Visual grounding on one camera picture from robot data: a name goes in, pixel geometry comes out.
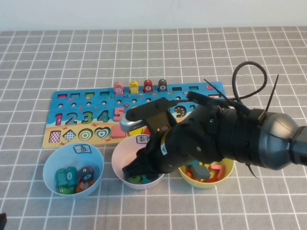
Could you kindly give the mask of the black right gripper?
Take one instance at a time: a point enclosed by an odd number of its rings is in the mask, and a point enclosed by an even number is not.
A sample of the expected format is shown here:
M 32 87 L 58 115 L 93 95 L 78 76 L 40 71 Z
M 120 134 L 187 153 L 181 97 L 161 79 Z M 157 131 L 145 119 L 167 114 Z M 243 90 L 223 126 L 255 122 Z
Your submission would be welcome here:
M 221 161 L 217 147 L 217 120 L 222 108 L 198 106 L 188 117 L 166 131 L 154 132 L 145 149 L 136 152 L 136 158 L 122 168 L 126 178 L 141 176 L 143 183 L 159 181 L 174 169 L 198 160 L 203 163 Z

